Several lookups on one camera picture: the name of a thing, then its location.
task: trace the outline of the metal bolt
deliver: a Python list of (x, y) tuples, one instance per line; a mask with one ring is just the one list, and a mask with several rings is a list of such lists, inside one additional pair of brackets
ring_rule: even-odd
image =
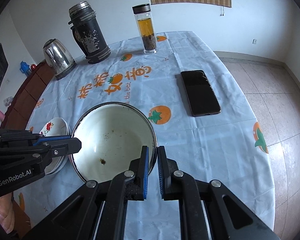
[(183, 172), (182, 171), (174, 171), (173, 175), (176, 176), (176, 177), (182, 177)]
[(124, 172), (124, 175), (125, 175), (126, 177), (132, 177), (132, 176), (134, 175), (134, 172), (133, 172), (133, 171), (125, 171), (125, 172)]
[(217, 179), (214, 179), (213, 181), (211, 181), (211, 185), (213, 187), (220, 187), (221, 186), (221, 182)]
[(97, 184), (96, 184), (96, 182), (94, 181), (94, 180), (88, 180), (87, 182), (86, 182), (86, 186), (87, 187), (95, 187)]

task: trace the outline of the blue tablecloth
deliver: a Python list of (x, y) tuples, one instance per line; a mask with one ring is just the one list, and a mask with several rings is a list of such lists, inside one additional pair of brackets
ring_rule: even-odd
[[(274, 227), (274, 180), (257, 119), (237, 82), (213, 51), (193, 32), (158, 34), (158, 52), (145, 55), (140, 38), (111, 44), (111, 55), (91, 65), (84, 56), (65, 78), (51, 80), (27, 125), (39, 132), (50, 119), (62, 117), (70, 129), (91, 107), (121, 101), (153, 120), (158, 145), (179, 169), (195, 179), (224, 183), (271, 229)], [(221, 113), (192, 117), (180, 72), (202, 69)], [(20, 190), (15, 198), (35, 225), (83, 182), (70, 162)], [(178, 202), (161, 199), (158, 168), (148, 180), (144, 202), (129, 201), (126, 239), (180, 238)]]

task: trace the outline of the glass bottle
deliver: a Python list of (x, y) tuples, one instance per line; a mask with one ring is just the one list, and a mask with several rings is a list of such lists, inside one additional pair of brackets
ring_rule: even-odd
[(150, 4), (140, 4), (132, 7), (137, 21), (145, 54), (156, 53), (157, 37), (154, 32)]

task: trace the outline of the baseboard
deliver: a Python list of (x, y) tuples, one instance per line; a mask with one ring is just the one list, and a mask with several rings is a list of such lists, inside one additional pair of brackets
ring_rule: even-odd
[(292, 79), (295, 81), (295, 83), (297, 84), (297, 86), (300, 89), (300, 81), (295, 76), (295, 74), (292, 72), (292, 70), (287, 66), (287, 64), (285, 64), (284, 62), (277, 61), (277, 60), (270, 59), (270, 58), (259, 57), (259, 56), (249, 55), (249, 54), (235, 53), (235, 52), (214, 51), (214, 53), (219, 58), (233, 58), (233, 59), (258, 61), (258, 62), (282, 66), (286, 69), (286, 71), (289, 73), (289, 75), (292, 77)]
[(259, 56), (254, 56), (254, 55), (249, 55), (249, 54), (242, 54), (242, 53), (236, 53), (236, 52), (225, 52), (225, 51), (214, 51), (214, 53), (218, 57), (227, 57), (227, 58), (235, 58), (235, 59), (245, 59), (245, 60), (251, 60), (251, 61), (258, 61), (258, 62), (264, 62), (264, 63), (269, 63), (273, 65), (278, 65), (278, 66), (284, 66), (285, 63), (266, 58), (266, 57), (259, 57)]

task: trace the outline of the smartphone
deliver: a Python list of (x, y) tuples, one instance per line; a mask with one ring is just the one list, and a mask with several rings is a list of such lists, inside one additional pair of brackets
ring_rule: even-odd
[(182, 71), (181, 77), (193, 116), (219, 114), (221, 112), (216, 95), (202, 70)]

